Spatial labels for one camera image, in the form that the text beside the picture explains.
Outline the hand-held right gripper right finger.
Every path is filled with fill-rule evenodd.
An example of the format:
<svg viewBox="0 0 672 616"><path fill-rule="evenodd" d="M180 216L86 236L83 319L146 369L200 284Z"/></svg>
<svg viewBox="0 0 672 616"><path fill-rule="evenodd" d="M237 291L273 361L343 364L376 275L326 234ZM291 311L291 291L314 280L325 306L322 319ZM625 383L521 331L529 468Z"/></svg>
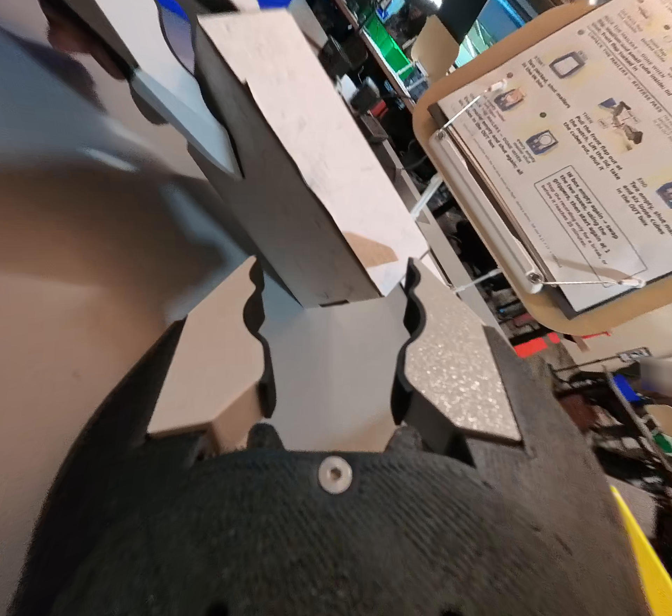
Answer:
<svg viewBox="0 0 672 616"><path fill-rule="evenodd" d="M501 335L419 259L408 260L402 289L408 338L392 382L394 423L416 428L426 444L522 443L491 348Z"/></svg>

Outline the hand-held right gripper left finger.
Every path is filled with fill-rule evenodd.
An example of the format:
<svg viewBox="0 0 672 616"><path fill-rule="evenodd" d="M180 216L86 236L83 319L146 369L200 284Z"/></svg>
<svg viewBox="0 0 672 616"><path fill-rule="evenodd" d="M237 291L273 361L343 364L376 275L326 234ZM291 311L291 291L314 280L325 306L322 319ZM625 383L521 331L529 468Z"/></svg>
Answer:
<svg viewBox="0 0 672 616"><path fill-rule="evenodd" d="M152 438L201 432L213 449L242 448L276 405L264 272L249 257L186 317L147 427Z"/></svg>

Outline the white cardboard mailer box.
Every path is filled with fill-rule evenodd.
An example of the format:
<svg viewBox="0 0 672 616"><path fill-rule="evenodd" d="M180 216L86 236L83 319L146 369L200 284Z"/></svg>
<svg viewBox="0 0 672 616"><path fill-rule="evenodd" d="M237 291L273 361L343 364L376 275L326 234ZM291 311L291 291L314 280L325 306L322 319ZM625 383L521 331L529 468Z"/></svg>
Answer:
<svg viewBox="0 0 672 616"><path fill-rule="evenodd" d="M294 18L199 16L197 82L242 172L202 171L305 308L387 296L428 246Z"/></svg>

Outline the yellow plastic bin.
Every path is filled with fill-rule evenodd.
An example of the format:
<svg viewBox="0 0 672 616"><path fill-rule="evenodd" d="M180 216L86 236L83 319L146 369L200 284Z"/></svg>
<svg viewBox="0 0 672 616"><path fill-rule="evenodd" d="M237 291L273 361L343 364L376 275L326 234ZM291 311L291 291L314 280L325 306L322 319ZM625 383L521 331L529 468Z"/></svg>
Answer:
<svg viewBox="0 0 672 616"><path fill-rule="evenodd" d="M619 490L611 491L622 517L636 570L651 615L671 615L671 577Z"/></svg>

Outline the person's left hand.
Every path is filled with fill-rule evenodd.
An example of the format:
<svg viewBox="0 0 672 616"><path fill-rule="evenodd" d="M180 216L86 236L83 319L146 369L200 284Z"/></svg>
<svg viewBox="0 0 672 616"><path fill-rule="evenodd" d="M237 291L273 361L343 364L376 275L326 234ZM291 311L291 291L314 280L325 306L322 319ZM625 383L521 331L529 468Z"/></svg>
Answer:
<svg viewBox="0 0 672 616"><path fill-rule="evenodd" d="M56 50L70 55L90 56L117 81L127 80L130 69L87 24L68 9L38 0L46 19L46 36Z"/></svg>

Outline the small green plastic bin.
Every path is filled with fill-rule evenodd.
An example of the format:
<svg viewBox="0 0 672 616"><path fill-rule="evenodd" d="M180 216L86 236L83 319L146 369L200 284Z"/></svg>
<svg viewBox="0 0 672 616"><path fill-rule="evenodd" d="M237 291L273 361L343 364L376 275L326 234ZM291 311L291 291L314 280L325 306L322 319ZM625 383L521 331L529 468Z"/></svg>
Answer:
<svg viewBox="0 0 672 616"><path fill-rule="evenodd" d="M427 73L418 61L409 58L390 35L376 12L372 12L362 27L362 38L372 46L384 66L402 82L414 76L426 77Z"/></svg>

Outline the cardboard sign on stand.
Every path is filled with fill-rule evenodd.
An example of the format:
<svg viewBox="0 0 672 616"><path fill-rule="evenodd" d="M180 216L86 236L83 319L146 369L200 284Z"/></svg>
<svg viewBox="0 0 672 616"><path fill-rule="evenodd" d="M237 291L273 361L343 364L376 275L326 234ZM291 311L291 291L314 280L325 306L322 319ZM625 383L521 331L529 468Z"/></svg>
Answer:
<svg viewBox="0 0 672 616"><path fill-rule="evenodd" d="M449 74L459 54L460 45L438 16L428 16L410 51L411 60L419 64L432 85Z"/></svg>

